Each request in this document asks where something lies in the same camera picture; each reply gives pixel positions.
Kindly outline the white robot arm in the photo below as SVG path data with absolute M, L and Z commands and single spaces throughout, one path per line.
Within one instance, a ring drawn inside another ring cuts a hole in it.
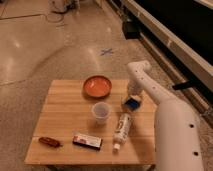
M 130 62 L 127 92 L 145 91 L 157 105 L 154 117 L 156 171 L 204 171 L 195 112 L 152 79 L 147 60 Z

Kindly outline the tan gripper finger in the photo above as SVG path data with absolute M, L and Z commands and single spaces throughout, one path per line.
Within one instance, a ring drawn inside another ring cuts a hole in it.
M 143 95 L 142 95 L 142 94 L 141 94 L 141 95 L 138 95 L 137 98 L 138 98 L 138 102 L 139 102 L 140 104 L 142 104 L 142 103 L 143 103 Z
M 129 101 L 131 99 L 131 96 L 126 96 L 125 98 L 124 98 L 124 103 L 126 103 L 127 101 Z

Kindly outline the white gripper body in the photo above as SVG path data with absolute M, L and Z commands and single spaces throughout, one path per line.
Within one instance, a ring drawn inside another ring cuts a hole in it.
M 142 94 L 142 88 L 133 80 L 130 80 L 127 85 L 127 92 L 132 96 L 140 96 Z

